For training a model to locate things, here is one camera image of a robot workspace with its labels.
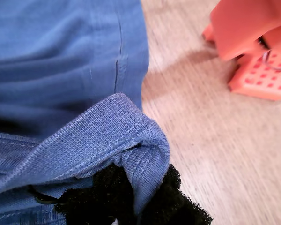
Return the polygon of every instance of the blue fabric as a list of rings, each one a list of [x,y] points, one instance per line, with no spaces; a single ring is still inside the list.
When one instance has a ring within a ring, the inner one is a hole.
[[[44,140],[125,93],[141,109],[139,0],[0,0],[0,132]]]
[[[0,134],[0,225],[64,224],[52,206],[36,203],[32,184],[59,197],[70,187],[91,186],[91,176],[111,163],[122,166],[139,214],[168,169],[163,132],[124,94],[97,103],[41,143]]]

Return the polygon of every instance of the fabric seam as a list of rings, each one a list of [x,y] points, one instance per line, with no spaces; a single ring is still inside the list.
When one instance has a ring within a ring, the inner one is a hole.
[[[139,124],[139,122],[140,122],[140,121],[142,120],[142,118],[144,118],[144,117],[145,117],[145,115],[142,115],[142,116],[139,118],[139,120],[138,120],[133,126],[131,126],[131,128],[130,128],[129,130],[127,130],[121,137],[119,137],[118,139],[116,139],[116,140],[114,140],[113,142],[111,142],[111,143],[110,143],[108,146],[106,146],[101,152],[97,151],[97,152],[94,154],[94,156],[93,156],[92,158],[88,158],[88,159],[86,159],[85,161],[79,163],[79,164],[76,165],[74,168],[68,170],[67,172],[63,173],[62,175],[59,175],[59,176],[55,177],[54,180],[55,180],[55,179],[58,179],[58,178],[60,178],[60,177],[62,177],[62,176],[64,176],[64,175],[66,175],[66,174],[69,174],[70,172],[74,171],[75,169],[78,169],[80,166],[86,164],[87,162],[89,162],[89,161],[91,161],[91,160],[94,160],[94,158],[95,158],[99,153],[103,153],[103,154],[104,154],[104,153],[107,151],[107,149],[108,149],[109,147],[111,147],[115,142],[119,141],[119,140],[120,140],[121,138],[123,138],[129,131],[131,131],[133,128],[135,128],[135,126],[136,126],[137,124]]]

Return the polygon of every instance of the wooden floor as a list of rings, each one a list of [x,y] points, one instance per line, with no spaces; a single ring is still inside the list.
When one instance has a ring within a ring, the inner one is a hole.
[[[232,94],[235,65],[201,33],[217,0],[142,0],[145,113],[166,133],[183,191],[213,225],[281,225],[281,101]]]

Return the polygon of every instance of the black lace fabric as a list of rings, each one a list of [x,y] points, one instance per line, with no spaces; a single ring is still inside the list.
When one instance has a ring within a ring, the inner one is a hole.
[[[180,174],[173,165],[139,217],[133,213],[133,189],[122,167],[110,165],[94,176],[93,186],[70,189],[55,210],[68,225],[209,225],[212,218],[180,189]]]

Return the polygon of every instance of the stitching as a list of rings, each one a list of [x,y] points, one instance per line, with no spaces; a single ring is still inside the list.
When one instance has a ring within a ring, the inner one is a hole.
[[[145,115],[142,115],[139,120],[129,129],[127,130],[121,137],[119,137],[117,140],[114,140],[112,143],[110,143],[107,147],[105,147],[104,149],[102,149],[101,152],[97,151],[92,158],[88,158],[86,159],[85,161],[79,163],[78,165],[76,165],[74,168],[68,170],[67,172],[63,173],[62,175],[59,175],[57,177],[55,177],[54,179],[58,179],[66,174],[69,174],[70,172],[74,171],[75,169],[78,169],[80,166],[86,164],[87,162],[91,161],[91,160],[94,160],[95,161],[95,157],[98,155],[98,154],[104,154],[106,152],[106,150],[111,147],[115,142],[117,142],[118,140],[120,140],[121,138],[123,138],[129,131],[131,131],[133,128],[135,128],[135,126],[142,120],[142,118],[144,118]],[[125,139],[125,140],[122,140],[121,142],[125,142],[127,140],[130,140],[131,138],[128,138],[128,139]]]
[[[38,212],[35,212],[36,213],[49,213],[49,212],[52,212],[53,209],[51,210],[42,210],[42,211],[38,211]],[[3,215],[2,217],[0,217],[0,220],[3,219],[3,218],[7,218],[7,217],[11,217],[11,216],[14,216],[14,215],[19,215],[19,214],[25,214],[25,213],[22,213],[22,212],[14,212],[14,213],[9,213],[7,215]]]
[[[19,146],[24,146],[24,147],[35,147],[35,146],[32,146],[32,145],[24,145],[24,144],[16,144],[16,143],[8,143],[8,142],[0,142],[0,143],[4,143],[4,144],[13,144],[13,145],[19,145]]]

